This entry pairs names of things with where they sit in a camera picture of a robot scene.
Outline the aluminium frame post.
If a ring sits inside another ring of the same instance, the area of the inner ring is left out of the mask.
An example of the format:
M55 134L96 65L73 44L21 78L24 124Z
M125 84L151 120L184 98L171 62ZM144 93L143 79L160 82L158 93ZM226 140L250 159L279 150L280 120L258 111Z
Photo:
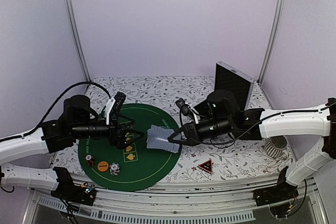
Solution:
M272 19L272 24L271 24L271 30L270 30L270 34L269 34L269 38L268 38L268 42L266 46L264 59L262 61L263 63L261 65L261 70L258 76L258 83L260 86L263 84L263 82L266 79L267 70L270 65L272 51L275 45L276 36L277 36L277 32L278 32L278 28L279 28L279 24L281 20L281 14L282 14L282 10L284 7L284 2L285 0L276 0L274 17Z
M79 31L78 31L78 27L77 27L77 22L76 22L76 17L75 17L75 12L74 12L74 7L73 7L73 3L72 0L64 0L65 2L65 7L66 7L66 12L68 15L68 20L69 20L69 25L70 25L70 30L71 30L71 34L73 37L73 41L75 44L75 49L77 52L77 56L79 59L79 64L84 76L84 79L86 81L91 81L91 76L89 73L89 68L83 53L83 49L82 49L82 45L81 45L81 41L80 41L80 36L79 36Z

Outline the striped ceramic mug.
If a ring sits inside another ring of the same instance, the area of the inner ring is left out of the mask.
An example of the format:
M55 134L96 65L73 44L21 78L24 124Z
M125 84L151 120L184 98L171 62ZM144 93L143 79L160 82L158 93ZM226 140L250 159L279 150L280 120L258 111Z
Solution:
M271 158L279 158L287 148L287 140L284 136L274 136L266 139L264 150Z

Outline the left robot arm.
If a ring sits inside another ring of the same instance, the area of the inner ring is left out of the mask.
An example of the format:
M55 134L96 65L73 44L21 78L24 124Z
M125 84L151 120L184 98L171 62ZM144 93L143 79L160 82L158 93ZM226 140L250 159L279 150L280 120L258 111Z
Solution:
M132 129L135 120L121 114L126 95L117 92L109 97L104 112L99 115L91 108L85 95L74 95L64 100L63 113L56 120L41 121L31 130L1 139L1 188L5 186L29 186L50 190L60 199L93 197L94 187L85 183L76 186L67 169L37 170L14 167L11 161L23 157L55 153L72 147L76 140L108 140L111 146L123 150L144 137L144 133Z

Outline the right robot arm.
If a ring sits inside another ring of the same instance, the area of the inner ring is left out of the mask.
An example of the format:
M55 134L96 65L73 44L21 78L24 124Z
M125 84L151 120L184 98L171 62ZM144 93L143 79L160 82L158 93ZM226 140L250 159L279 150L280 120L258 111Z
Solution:
M180 112L192 119L169 136L170 143L187 146L206 144L207 139L230 133L235 140L261 140L276 136L318 135L315 146L294 164L284 168L271 190L276 201L284 200L292 189L325 164L335 159L335 98L326 104L305 109L242 111L230 91L216 90L206 98L208 114L197 112L179 99Z

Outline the dark red chip stack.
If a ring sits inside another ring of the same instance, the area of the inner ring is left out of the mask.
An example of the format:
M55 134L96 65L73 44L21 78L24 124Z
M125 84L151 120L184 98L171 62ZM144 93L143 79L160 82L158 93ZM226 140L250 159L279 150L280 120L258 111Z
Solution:
M89 167L94 167L96 164L96 159L94 158L93 155L91 154L86 154L85 155L85 163L87 164L87 166Z

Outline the red black triangular button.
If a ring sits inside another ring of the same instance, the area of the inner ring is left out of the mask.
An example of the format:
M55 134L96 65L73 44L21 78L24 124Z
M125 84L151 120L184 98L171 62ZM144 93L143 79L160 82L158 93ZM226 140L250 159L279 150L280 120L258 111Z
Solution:
M213 173L213 162L211 159L199 164L197 166L199 169L201 169L202 171L205 171L209 174L212 174Z

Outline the right aluminium frame post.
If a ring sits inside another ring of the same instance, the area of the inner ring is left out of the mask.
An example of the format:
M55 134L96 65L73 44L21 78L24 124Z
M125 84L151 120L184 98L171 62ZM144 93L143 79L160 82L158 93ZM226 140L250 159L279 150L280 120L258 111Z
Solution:
M264 59L262 61L263 63L261 65L261 70L258 76L258 83L260 86L263 84L263 82L266 79L267 70L270 65L272 51L275 45L276 36L277 36L277 32L278 32L278 28L279 28L279 24L281 20L281 14L282 14L282 10L284 7L284 2L285 0L276 0L274 17L272 19L272 24L271 24L271 30L270 30L270 34L269 34L269 38L268 38L268 42L266 46Z

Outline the orange big blind button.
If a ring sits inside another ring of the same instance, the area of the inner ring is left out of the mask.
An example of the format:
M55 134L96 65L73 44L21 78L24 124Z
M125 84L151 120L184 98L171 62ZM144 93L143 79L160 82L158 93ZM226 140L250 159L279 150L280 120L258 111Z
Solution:
M98 163L97 169L98 169L99 172L102 172L102 173L106 172L106 171L109 170L109 163L106 162L106 161L101 161L101 162Z

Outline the round green poker mat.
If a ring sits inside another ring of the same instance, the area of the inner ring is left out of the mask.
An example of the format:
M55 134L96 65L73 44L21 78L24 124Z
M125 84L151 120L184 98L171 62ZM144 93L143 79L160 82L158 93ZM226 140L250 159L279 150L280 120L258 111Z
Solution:
M167 112L147 104L125 104L121 113L135 119L133 128L147 132L151 125L177 130L178 124ZM117 191L136 191L149 188L163 179L176 165L180 154L163 150L147 149L144 136L132 144L128 150L119 150L106 139L79 140L78 159L84 173L102 188ZM85 163L85 155L96 159L94 167ZM120 174L112 176L110 171L99 172L97 165L101 161L119 163Z

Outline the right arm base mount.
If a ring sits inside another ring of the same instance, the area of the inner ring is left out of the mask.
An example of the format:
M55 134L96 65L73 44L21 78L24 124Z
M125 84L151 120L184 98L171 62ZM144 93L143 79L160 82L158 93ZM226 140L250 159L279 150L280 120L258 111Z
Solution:
M298 186L293 186L287 182L280 182L274 186L254 190L253 199L257 206L274 204L297 197L297 188Z

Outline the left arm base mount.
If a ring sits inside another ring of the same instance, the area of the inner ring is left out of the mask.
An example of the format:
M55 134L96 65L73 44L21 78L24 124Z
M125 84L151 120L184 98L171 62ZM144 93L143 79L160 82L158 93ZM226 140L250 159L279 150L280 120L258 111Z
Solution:
M85 182L78 186L70 182L60 183L55 190L50 192L50 195L64 201L93 206L96 193L97 191L92 183Z

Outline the blue backed cards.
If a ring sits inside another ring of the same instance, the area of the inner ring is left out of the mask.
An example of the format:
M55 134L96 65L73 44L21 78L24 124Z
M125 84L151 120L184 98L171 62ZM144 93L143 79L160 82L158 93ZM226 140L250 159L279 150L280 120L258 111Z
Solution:
M174 132L173 129L151 125L147 130L147 149L163 150L174 154L178 153L180 151L180 145L178 143L171 143L168 140Z

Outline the aluminium poker chip case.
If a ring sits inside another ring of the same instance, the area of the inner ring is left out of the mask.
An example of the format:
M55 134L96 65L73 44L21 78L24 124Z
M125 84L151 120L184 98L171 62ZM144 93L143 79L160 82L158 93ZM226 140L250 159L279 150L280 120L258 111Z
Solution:
M215 68L214 89L205 96L205 99L201 103L194 107L200 115L199 119L204 120L213 117L213 115L211 115L211 109L214 109L214 107L208 104L207 98L211 93L217 90L225 90L233 94L239 106L239 112L238 109L236 109L235 118L240 119L242 113L247 109L253 85L254 79L252 77L223 61L218 61Z

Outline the left aluminium frame post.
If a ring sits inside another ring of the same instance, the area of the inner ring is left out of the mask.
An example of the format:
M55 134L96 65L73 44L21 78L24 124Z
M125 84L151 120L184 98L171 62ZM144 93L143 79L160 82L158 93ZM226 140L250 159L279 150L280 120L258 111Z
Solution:
M79 59L79 64L84 76L84 79L86 81L91 81L91 76L89 73L89 68L83 53L83 49L82 49L82 45L81 45L81 41L80 41L80 36L79 36L79 31L78 31L78 27L77 27L77 22L76 22L76 17L75 17L75 12L74 12L74 7L73 7L73 3L72 0L64 0L65 2L65 7L66 7L66 12L68 15L68 20L69 20L69 25L70 25L70 30L71 30L71 34L73 37L73 41L75 44L75 49L77 52L77 56Z

